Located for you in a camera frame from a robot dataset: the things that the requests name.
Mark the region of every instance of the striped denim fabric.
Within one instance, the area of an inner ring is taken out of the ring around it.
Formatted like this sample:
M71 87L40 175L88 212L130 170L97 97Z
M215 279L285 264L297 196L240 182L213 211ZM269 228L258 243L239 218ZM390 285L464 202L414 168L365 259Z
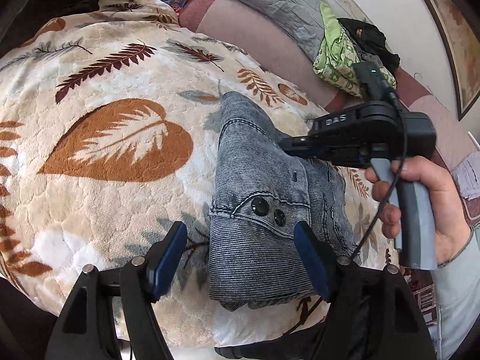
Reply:
M240 93L222 96L220 115L210 207L210 298L233 311L244 304L256 309L313 295L293 229L306 221L337 255L351 254L355 244L344 210L345 180L327 162L285 154L277 142L288 135ZM252 208L257 197L268 203L265 216ZM283 226L275 221L275 210L285 214Z

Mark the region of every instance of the fleece blanket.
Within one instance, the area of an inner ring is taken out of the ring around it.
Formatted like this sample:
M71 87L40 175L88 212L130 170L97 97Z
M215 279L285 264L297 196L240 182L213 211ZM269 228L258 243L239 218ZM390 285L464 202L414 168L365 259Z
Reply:
M304 318L316 297L235 312L208 298L208 208L220 95L244 94L290 135L325 110L235 45L180 28L167 4L99 5L51 20L0 59L0 272L59 314L82 266L120 266L181 220L189 241L154 305L170 346L240 345L320 321L325 303ZM376 203L362 171L340 172L358 240ZM377 225L362 260L386 259L397 262ZM114 312L128 338L118 300Z

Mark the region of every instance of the white wall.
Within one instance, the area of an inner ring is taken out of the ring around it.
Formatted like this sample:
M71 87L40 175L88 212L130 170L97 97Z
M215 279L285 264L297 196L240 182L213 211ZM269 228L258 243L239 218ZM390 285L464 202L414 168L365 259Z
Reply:
M400 65L454 115L455 87L445 47L423 0L354 0L400 55ZM462 119L465 131L480 140L480 101Z

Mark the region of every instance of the human hand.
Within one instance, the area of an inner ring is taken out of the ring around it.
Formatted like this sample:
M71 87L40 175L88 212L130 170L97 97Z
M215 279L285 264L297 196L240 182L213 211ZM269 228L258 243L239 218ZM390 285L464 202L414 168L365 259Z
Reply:
M400 161L393 161L395 173ZM419 181L430 192L431 208L435 219L435 254L438 265L450 261L465 246L470 237L470 228L463 216L462 203L450 173L424 157L413 157L405 161L402 174L406 181ZM379 181L375 171L369 168L365 177L373 183L372 197L381 201L390 184ZM395 238L400 231L400 209L387 203L380 216L382 232L387 238Z

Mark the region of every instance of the framed painting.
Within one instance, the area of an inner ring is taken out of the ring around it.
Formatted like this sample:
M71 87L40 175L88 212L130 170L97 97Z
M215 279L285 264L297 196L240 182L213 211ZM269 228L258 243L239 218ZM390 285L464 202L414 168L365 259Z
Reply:
M461 120L480 95L480 42L452 0L424 1L445 45Z

